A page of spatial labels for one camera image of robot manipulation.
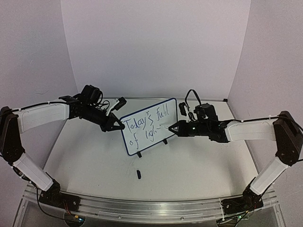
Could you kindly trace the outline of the blue framed whiteboard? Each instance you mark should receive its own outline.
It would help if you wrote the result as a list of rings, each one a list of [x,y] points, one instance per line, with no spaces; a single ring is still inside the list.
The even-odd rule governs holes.
[[[178,121],[177,100],[170,98],[152,104],[121,117],[120,121],[125,125],[122,137],[126,152],[136,155],[174,136],[161,125],[171,126]]]

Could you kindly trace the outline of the dark blue marker cap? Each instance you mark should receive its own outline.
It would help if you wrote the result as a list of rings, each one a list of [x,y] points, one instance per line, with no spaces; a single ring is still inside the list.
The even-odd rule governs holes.
[[[141,175],[140,170],[136,170],[136,172],[137,172],[137,177],[138,177],[138,179],[141,179],[141,178],[142,178],[142,175]]]

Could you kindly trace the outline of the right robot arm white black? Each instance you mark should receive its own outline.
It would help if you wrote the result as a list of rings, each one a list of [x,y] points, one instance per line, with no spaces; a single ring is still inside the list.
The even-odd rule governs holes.
[[[303,129],[288,111],[264,118],[220,121],[211,104],[197,105],[191,112],[186,103],[179,105],[187,120],[179,120],[168,130],[179,137],[206,136],[211,141],[229,143],[240,140],[270,140],[276,142],[274,158],[252,180],[245,197],[262,195],[289,167],[300,162]]]

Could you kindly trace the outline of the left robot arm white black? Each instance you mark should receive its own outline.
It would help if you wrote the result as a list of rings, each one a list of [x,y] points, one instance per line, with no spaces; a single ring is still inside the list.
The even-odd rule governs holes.
[[[103,100],[102,91],[86,85],[81,93],[62,96],[56,101],[0,110],[0,155],[16,173],[40,190],[54,206],[62,204],[63,194],[54,187],[59,184],[42,168],[36,165],[22,146],[20,135],[30,129],[58,121],[74,118],[84,119],[98,125],[102,132],[123,130],[124,124],[113,114],[126,104],[124,97],[113,105]]]

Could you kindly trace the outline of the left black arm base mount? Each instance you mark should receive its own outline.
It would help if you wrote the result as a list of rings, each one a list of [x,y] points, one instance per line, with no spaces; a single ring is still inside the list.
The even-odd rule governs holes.
[[[78,211],[80,206],[80,197],[62,193],[60,188],[50,188],[42,191],[38,201],[55,208],[65,209],[67,211]]]

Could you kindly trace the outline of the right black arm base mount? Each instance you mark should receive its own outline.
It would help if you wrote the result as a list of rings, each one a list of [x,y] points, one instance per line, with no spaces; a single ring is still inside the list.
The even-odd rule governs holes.
[[[231,215],[242,213],[245,211],[252,211],[263,207],[263,200],[255,193],[243,194],[240,197],[231,199],[224,199],[221,201],[224,214]]]

